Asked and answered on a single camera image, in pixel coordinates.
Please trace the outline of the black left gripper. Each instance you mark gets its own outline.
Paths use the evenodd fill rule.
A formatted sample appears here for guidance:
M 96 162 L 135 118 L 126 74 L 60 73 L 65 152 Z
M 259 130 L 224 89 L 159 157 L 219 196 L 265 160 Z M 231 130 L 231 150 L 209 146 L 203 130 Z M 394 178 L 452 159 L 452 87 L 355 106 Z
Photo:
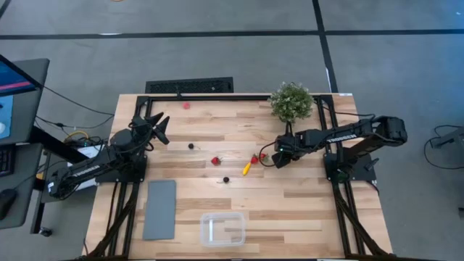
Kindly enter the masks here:
M 167 116 L 159 124 L 157 124 L 163 117 L 163 115 L 164 113 L 160 112 L 154 116 L 144 118 L 140 116 L 134 116 L 130 123 L 132 142 L 135 145 L 142 144 L 147 139 L 148 135 L 151 133 L 152 128 L 156 126 L 155 136 L 164 145 L 168 145 L 170 141 L 167 138 L 165 132 L 167 130 L 167 125 L 169 123 L 170 117 Z

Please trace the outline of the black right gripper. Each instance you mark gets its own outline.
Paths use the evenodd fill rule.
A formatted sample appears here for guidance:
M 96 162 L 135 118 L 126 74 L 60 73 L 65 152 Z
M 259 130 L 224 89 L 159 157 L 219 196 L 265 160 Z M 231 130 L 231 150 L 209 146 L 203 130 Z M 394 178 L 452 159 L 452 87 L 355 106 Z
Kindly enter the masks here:
M 288 165 L 291 161 L 297 161 L 303 156 L 305 156 L 304 149 L 299 148 L 298 146 L 288 145 L 286 147 L 286 153 L 275 153 L 271 158 L 273 165 L 276 168 L 282 168 Z

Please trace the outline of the clear plastic tupperware container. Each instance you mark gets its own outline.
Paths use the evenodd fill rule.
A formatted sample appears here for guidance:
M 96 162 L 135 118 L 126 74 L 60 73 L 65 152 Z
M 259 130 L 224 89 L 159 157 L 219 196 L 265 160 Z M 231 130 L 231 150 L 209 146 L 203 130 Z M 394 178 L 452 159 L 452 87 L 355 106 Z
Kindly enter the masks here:
M 246 220 L 240 212 L 205 213 L 200 219 L 200 241 L 205 247 L 238 247 L 246 239 Z

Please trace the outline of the black floor vent grille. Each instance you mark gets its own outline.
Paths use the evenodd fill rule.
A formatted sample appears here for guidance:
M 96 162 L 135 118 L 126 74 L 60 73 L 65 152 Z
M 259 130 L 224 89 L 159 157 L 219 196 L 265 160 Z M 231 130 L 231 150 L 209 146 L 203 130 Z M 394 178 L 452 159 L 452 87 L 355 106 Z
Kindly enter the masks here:
M 146 94 L 215 94 L 233 93 L 233 78 L 193 78 L 147 81 Z

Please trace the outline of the green potted plant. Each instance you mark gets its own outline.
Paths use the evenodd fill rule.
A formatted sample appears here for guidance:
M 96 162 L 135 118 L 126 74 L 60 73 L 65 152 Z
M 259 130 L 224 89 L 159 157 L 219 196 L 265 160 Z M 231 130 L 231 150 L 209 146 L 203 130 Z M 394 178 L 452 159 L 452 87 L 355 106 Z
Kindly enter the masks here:
M 282 122 L 295 123 L 312 115 L 314 99 L 301 83 L 282 82 L 279 89 L 268 98 L 273 116 Z

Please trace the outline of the white box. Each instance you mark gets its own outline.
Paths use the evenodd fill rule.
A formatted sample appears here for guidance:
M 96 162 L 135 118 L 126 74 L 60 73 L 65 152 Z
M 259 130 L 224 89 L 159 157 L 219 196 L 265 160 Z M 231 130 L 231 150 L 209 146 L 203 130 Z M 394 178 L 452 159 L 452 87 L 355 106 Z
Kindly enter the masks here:
M 88 158 L 92 158 L 92 157 L 95 157 L 98 154 L 101 147 L 102 147 L 101 145 L 86 146 L 86 147 L 79 148 L 78 151 L 81 154 L 84 154 L 85 156 L 87 156 Z M 80 184 L 79 187 L 77 187 L 77 190 L 80 191 L 80 190 L 87 189 L 87 188 L 92 187 L 92 186 L 96 186 L 95 179 L 91 179 L 91 180 L 88 180 L 88 181 Z

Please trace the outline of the grey container lid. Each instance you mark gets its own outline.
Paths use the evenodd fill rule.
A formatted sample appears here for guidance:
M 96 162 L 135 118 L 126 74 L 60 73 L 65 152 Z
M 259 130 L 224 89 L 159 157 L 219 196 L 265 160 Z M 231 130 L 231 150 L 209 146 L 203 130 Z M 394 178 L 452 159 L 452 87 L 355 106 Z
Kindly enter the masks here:
M 150 181 L 144 218 L 144 241 L 174 239 L 176 182 Z

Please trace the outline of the dark grey desk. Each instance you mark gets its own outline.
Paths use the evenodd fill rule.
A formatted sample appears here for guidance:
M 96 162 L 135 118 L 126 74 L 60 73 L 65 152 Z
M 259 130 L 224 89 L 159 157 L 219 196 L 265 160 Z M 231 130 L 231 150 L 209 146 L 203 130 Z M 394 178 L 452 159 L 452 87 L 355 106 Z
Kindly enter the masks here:
M 14 189 L 16 198 L 4 219 L 0 230 L 20 227 L 25 223 L 30 198 L 35 183 L 35 174 L 41 157 L 42 145 L 29 140 L 40 103 L 42 90 L 15 94 L 12 105 L 12 134 L 0 139 L 0 146 L 14 144 L 14 172 L 0 177 L 0 192 Z

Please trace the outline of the computer monitor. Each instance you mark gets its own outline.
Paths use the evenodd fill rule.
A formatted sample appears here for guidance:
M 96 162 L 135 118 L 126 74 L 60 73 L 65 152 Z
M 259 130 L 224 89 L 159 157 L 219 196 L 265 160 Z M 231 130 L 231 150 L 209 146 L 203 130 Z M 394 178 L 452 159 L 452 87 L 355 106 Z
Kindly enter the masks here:
M 41 90 L 43 86 L 0 54 L 0 96 Z

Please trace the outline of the black keyboard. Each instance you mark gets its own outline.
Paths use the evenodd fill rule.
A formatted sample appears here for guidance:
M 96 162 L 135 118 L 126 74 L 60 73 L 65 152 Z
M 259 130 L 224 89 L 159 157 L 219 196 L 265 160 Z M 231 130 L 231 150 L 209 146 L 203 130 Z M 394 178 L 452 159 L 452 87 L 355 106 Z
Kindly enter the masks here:
M 11 175 L 15 167 L 15 145 L 0 146 L 0 177 Z

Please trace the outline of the black floor device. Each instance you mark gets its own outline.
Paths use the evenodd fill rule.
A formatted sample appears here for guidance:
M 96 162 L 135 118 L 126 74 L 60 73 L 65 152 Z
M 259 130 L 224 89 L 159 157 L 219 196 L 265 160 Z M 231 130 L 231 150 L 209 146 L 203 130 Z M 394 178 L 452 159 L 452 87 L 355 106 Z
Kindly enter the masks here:
M 431 141 L 433 148 L 441 148 L 445 144 L 456 144 L 464 149 L 464 127 L 456 127 L 455 130 L 443 136 L 434 137 Z

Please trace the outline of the black computer mouse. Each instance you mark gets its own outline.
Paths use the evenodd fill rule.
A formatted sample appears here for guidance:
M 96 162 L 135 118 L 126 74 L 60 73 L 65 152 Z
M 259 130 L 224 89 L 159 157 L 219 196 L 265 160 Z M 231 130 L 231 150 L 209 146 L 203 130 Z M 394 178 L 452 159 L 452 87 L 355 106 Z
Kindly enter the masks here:
M 17 198 L 17 191 L 13 188 L 0 191 L 0 220 L 3 220 Z

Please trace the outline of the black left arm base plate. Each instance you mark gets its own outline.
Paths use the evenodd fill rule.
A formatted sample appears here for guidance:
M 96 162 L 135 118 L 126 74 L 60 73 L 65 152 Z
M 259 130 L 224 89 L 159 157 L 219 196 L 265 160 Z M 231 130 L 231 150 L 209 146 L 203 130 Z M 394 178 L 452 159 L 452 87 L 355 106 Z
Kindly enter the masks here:
M 125 161 L 111 170 L 96 177 L 97 183 L 138 183 L 145 179 L 147 156 L 126 158 Z

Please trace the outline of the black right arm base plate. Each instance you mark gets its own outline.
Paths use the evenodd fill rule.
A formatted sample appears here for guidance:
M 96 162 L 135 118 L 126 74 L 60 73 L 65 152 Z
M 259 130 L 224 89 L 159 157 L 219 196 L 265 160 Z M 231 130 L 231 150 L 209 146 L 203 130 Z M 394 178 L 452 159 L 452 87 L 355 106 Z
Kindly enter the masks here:
M 348 163 L 339 162 L 337 154 L 325 154 L 323 157 L 327 179 L 337 183 L 375 181 L 374 165 L 378 161 L 379 158 L 372 159 L 369 154 Z

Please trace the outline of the black aluminium table frame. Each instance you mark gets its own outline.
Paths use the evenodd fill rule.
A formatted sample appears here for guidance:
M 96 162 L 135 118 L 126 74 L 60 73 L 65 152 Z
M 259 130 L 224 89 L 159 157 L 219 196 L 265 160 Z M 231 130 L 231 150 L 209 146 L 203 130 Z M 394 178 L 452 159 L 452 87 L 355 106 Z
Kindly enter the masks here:
M 309 118 L 283 123 L 271 114 L 267 94 L 120 96 L 112 131 L 134 116 L 170 117 L 170 143 L 153 141 L 145 152 L 145 179 L 98 183 L 83 256 L 95 260 L 394 259 L 378 194 L 366 181 L 331 182 L 325 154 L 338 154 L 361 138 L 330 144 L 282 168 L 273 165 L 277 136 L 327 130 L 360 119 L 348 95 L 317 95 Z M 183 103 L 189 102 L 190 109 Z M 193 143 L 201 149 L 189 149 Z M 252 164 L 266 153 L 267 162 Z M 221 165 L 211 163 L 213 157 Z M 218 183 L 229 177 L 228 183 Z M 150 181 L 176 182 L 174 239 L 144 241 Z M 208 247 L 200 241 L 205 213 L 240 212 L 246 220 L 241 246 Z

